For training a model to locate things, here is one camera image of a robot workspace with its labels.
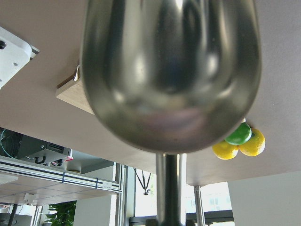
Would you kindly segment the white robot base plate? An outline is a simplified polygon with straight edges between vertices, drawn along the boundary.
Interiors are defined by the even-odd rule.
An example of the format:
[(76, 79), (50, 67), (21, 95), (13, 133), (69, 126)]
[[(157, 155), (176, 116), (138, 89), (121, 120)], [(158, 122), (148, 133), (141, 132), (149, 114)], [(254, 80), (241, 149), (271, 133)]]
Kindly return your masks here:
[(40, 50), (13, 33), (0, 28), (0, 86), (3, 87)]

